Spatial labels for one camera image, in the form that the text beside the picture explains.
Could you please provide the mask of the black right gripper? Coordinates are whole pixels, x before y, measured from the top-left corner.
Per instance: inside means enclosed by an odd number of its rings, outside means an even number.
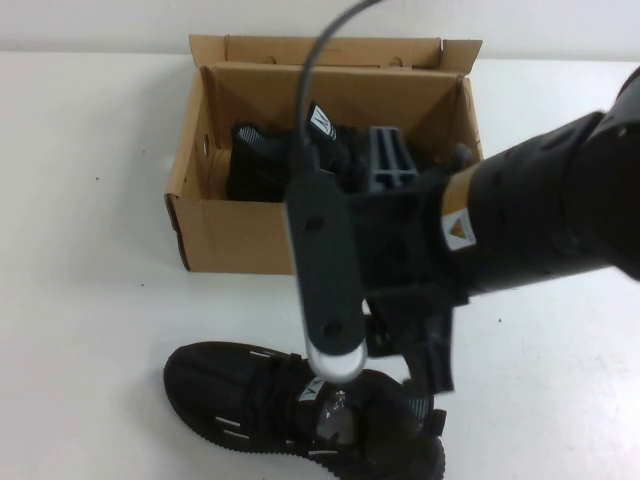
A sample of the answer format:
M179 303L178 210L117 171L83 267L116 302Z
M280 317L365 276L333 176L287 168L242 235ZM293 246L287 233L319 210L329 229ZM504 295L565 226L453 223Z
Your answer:
M469 303L441 226L449 172L416 171L401 131L370 127L366 189L349 200L368 320L417 320L403 357L420 396L454 390L453 309Z

